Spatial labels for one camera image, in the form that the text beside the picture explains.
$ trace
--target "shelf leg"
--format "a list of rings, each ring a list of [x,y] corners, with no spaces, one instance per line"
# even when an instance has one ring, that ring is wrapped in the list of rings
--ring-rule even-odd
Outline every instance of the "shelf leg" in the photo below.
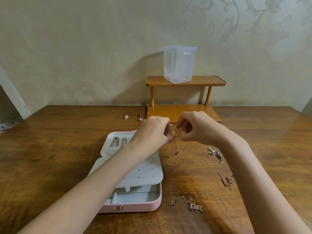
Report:
[[[154,87],[151,87],[151,106],[154,106]]]
[[[207,106],[208,105],[208,103],[209,103],[209,99],[210,99],[210,95],[211,95],[211,90],[213,89],[213,87],[212,86],[209,86],[209,88],[208,88],[208,93],[207,93],[207,98],[206,98],[206,102],[205,102],[205,106]]]

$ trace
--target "pink jewelry box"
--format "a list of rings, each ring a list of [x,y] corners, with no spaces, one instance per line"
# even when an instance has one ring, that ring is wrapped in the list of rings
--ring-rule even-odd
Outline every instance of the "pink jewelry box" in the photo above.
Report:
[[[101,149],[101,158],[97,159],[89,174],[106,162],[125,143],[129,143],[135,131],[110,133]],[[98,213],[146,212],[157,209],[161,204],[161,169],[158,151],[135,167],[116,187]]]

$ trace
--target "floral wall pattern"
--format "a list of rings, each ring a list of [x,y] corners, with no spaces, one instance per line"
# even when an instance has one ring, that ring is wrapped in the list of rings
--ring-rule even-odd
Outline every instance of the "floral wall pattern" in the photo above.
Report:
[[[227,82],[212,105],[302,110],[312,96],[312,0],[0,0],[0,29],[0,65],[32,113],[149,104],[165,45],[197,46],[194,75]],[[204,96],[155,90],[156,103]]]

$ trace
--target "forearm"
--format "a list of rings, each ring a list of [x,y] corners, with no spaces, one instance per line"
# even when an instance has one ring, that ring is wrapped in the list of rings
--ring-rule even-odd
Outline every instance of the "forearm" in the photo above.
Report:
[[[311,233],[247,142],[234,139],[221,152],[235,177],[255,233]]]
[[[119,182],[140,162],[129,143],[78,183],[19,233],[83,233]]]

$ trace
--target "clear plastic box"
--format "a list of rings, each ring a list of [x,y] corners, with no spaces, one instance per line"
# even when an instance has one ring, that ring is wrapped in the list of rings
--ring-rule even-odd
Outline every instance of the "clear plastic box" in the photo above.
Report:
[[[164,77],[173,84],[192,80],[198,47],[167,46],[164,51]]]

